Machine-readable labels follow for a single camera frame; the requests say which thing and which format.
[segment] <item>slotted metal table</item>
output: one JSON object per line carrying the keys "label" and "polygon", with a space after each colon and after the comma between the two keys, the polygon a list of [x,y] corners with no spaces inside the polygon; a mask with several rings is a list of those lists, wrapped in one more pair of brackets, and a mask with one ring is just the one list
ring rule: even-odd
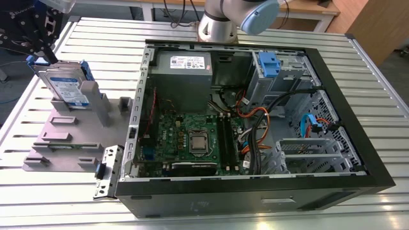
{"label": "slotted metal table", "polygon": [[[195,28],[168,23],[82,18],[57,46],[59,59],[90,62],[110,98],[134,97],[146,39],[196,40]],[[50,115],[51,92],[35,76],[0,130],[0,229],[408,229],[409,109],[360,45],[343,34],[239,32],[240,43],[318,48],[396,182],[376,195],[311,212],[136,219],[119,201],[93,201],[94,173],[22,169]]]}

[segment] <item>orange wire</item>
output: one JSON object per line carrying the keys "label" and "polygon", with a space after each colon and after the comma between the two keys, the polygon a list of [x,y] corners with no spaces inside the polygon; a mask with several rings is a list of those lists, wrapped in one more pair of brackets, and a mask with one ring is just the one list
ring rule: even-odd
{"label": "orange wire", "polygon": [[330,124],[331,122],[328,120],[326,120],[324,118],[318,118],[318,121],[324,121],[327,124]]}
{"label": "orange wire", "polygon": [[[267,149],[271,149],[272,147],[271,147],[271,146],[267,146],[267,145],[259,145],[259,148],[267,150]],[[247,154],[250,151],[251,151],[251,148],[250,148],[250,146],[247,146],[247,147],[242,150],[242,154]]]}
{"label": "orange wire", "polygon": [[[328,120],[326,120],[324,118],[318,118],[318,121],[324,121],[327,124],[331,123],[331,122],[330,122]],[[307,127],[307,130],[306,130],[306,138],[310,137],[311,129],[312,129],[312,125],[310,125],[310,126]]]}
{"label": "orange wire", "polygon": [[[239,116],[242,116],[243,118],[250,118],[251,116],[254,116],[255,115],[255,113],[258,112],[258,111],[264,111],[264,115],[267,116],[267,118],[268,118],[268,127],[267,127],[267,129],[264,130],[264,134],[263,134],[263,136],[262,136],[262,138],[258,140],[258,144],[262,144],[262,142],[264,141],[264,139],[267,138],[267,136],[268,136],[268,128],[270,128],[270,114],[268,114],[268,110],[267,110],[267,108],[264,108],[264,107],[258,107],[258,108],[255,108],[248,114],[243,114],[242,113],[242,111],[240,111],[240,109],[239,109],[239,105],[240,105],[240,103],[242,103],[242,101],[243,101],[243,98],[244,98],[244,95],[246,95],[246,90],[243,91],[243,95],[242,95],[242,98],[240,98],[240,100],[238,101],[238,103],[236,103],[236,110],[238,110],[238,114],[239,114]],[[244,150],[247,150],[247,151],[251,151],[251,147],[250,146],[247,146],[243,150],[242,150],[242,152],[244,152]]]}

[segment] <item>motherboard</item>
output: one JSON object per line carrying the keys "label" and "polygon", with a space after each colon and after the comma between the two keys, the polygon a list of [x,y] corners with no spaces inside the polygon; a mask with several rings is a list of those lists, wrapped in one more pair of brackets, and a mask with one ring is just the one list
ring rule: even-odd
{"label": "motherboard", "polygon": [[158,145],[142,148],[144,176],[244,174],[235,141],[242,132],[243,120],[238,117],[160,115]]}

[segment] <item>floor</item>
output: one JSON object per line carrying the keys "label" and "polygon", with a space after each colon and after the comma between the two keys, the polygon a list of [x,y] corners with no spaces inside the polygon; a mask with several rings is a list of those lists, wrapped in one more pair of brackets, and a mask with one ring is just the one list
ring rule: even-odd
{"label": "floor", "polygon": [[[131,8],[130,11],[132,12],[134,19],[143,19],[140,9]],[[172,11],[171,14],[175,18],[179,18],[182,11]],[[190,11],[183,22],[188,23],[195,21],[195,19],[195,12]],[[171,21],[168,15],[160,9],[156,9],[156,20],[163,22]],[[2,67],[5,63],[15,61],[21,62]],[[33,70],[23,61],[26,61],[26,55],[13,55],[6,50],[0,49],[0,71],[3,70],[10,77],[7,82],[0,83],[0,126],[6,122],[9,114],[18,103],[18,98],[25,92],[34,76]],[[400,57],[399,52],[394,52],[384,64],[380,66],[380,70],[395,87],[398,93],[402,95],[404,101],[409,104],[409,57]]]}

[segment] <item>gray 3d printed holder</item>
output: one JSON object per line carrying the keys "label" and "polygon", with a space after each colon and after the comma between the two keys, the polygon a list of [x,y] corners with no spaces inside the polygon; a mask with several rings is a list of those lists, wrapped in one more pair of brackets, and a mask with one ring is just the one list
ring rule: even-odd
{"label": "gray 3d printed holder", "polygon": [[126,144],[132,99],[108,100],[95,81],[85,81],[81,91],[93,110],[51,101],[55,109],[25,160],[26,171],[95,172],[105,148]]}

